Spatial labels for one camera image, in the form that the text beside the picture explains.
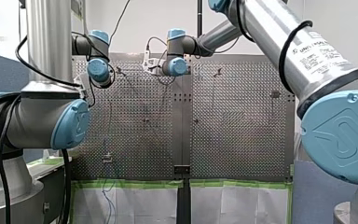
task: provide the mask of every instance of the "silver robotic arm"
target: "silver robotic arm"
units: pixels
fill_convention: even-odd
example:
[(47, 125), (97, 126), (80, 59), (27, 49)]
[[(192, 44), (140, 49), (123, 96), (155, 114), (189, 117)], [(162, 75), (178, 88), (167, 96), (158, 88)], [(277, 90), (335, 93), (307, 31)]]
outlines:
[[(21, 92), (0, 95), (0, 223), (44, 221), (44, 187), (32, 180), (22, 150), (62, 149), (65, 160), (66, 149), (85, 137), (90, 106), (81, 97), (83, 82), (74, 82), (72, 55), (88, 57), (87, 75), (96, 88), (108, 88), (114, 80), (108, 65), (108, 35), (101, 31), (71, 35), (71, 1), (25, 2), (28, 35), (17, 56), (31, 69), (29, 83)], [(26, 40), (28, 63), (18, 53)], [(68, 163), (62, 223), (69, 215)]]
[(210, 0), (209, 5), (228, 20), (199, 38), (170, 30), (160, 74), (186, 74), (184, 54), (208, 57), (248, 35), (299, 99), (302, 141), (310, 157), (328, 174), (358, 184), (358, 67), (282, 0)]

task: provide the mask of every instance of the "white plastic sheet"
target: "white plastic sheet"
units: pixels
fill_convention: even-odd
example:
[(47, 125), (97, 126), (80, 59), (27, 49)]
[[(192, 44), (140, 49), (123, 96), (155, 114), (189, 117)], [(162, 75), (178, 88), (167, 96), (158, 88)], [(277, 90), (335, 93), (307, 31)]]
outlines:
[(142, 189), (130, 186), (110, 189), (108, 184), (104, 189), (106, 197), (112, 202), (109, 208), (102, 185), (95, 186), (76, 190), (72, 223), (176, 224), (177, 188)]
[(287, 224), (291, 186), (234, 181), (208, 182), (191, 189), (192, 224)]

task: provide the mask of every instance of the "pegboard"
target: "pegboard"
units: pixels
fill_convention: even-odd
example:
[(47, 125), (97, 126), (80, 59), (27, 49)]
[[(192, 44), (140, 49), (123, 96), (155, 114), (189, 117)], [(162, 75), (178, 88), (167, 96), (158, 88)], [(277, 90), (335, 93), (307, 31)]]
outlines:
[(194, 62), (193, 96), (192, 178), (290, 178), (295, 98), (265, 57)]
[[(94, 90), (96, 105), (76, 150), (74, 178), (174, 179), (178, 161), (190, 165), (191, 178), (290, 177), (295, 98), (264, 56), (193, 60), (191, 81), (180, 77), (168, 87), (143, 72), (142, 57), (111, 55), (126, 76)], [(74, 58), (74, 76), (85, 71), (86, 61)], [(181, 93), (191, 94), (190, 106), (173, 101)], [(103, 163), (108, 152), (113, 162)]]
[[(144, 73), (142, 57), (113, 56), (111, 64), (126, 76), (117, 74), (109, 89), (93, 88), (96, 104), (76, 149), (74, 178), (173, 179), (172, 86)], [(74, 58), (74, 75), (85, 71), (84, 58)], [(107, 153), (112, 163), (103, 163)]]

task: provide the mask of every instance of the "vertical pole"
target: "vertical pole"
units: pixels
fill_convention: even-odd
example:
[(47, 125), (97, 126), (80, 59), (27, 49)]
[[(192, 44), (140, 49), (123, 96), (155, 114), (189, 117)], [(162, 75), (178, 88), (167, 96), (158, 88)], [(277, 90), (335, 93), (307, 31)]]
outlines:
[[(70, 0), (26, 0), (29, 63), (57, 79), (72, 82)], [(56, 84), (35, 72), (30, 81)]]
[(197, 37), (202, 35), (202, 0), (198, 0)]

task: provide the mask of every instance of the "green tape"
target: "green tape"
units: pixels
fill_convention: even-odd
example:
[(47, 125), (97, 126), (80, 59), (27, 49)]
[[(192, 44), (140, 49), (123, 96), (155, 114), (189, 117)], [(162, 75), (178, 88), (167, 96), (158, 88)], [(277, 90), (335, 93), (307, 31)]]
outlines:
[(191, 188), (207, 187), (245, 187), (256, 189), (289, 189), (290, 184), (283, 182), (260, 182), (245, 180), (190, 180)]
[(53, 158), (53, 159), (47, 159), (46, 161), (42, 161), (42, 159), (39, 159), (37, 161), (32, 161), (27, 163), (28, 165), (36, 165), (36, 164), (43, 164), (43, 165), (57, 165), (63, 163), (63, 158)]
[(292, 224), (292, 210), (293, 210), (293, 184), (288, 183), (288, 195), (287, 195), (287, 224)]
[(117, 189), (179, 189), (183, 187), (183, 181), (135, 181), (135, 180), (81, 180), (73, 181), (76, 189), (101, 189), (110, 187)]
[(74, 212), (75, 212), (75, 194), (76, 194), (76, 190), (77, 188), (75, 188), (75, 186), (72, 184), (71, 187), (71, 208), (70, 208), (70, 213), (69, 213), (69, 223), (73, 224), (74, 223)]
[(207, 187), (223, 187), (224, 180), (204, 179), (204, 180), (190, 180), (190, 187), (192, 188), (207, 188)]

